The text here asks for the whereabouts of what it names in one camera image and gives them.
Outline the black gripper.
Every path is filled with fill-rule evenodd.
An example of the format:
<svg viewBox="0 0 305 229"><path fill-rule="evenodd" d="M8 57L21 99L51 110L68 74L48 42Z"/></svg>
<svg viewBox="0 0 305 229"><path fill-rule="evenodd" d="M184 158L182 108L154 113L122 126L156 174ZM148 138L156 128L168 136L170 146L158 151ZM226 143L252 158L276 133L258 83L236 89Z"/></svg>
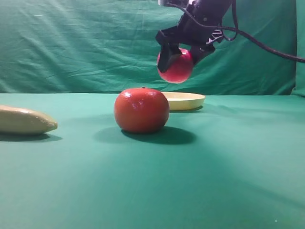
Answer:
<svg viewBox="0 0 305 229"><path fill-rule="evenodd" d="M159 0L164 7L181 9L184 14L176 26L158 31L161 51L157 68L166 72L182 55L179 44L191 46L193 67L215 52L214 42L220 43L224 34L219 29L222 19L233 2L231 0Z"/></svg>

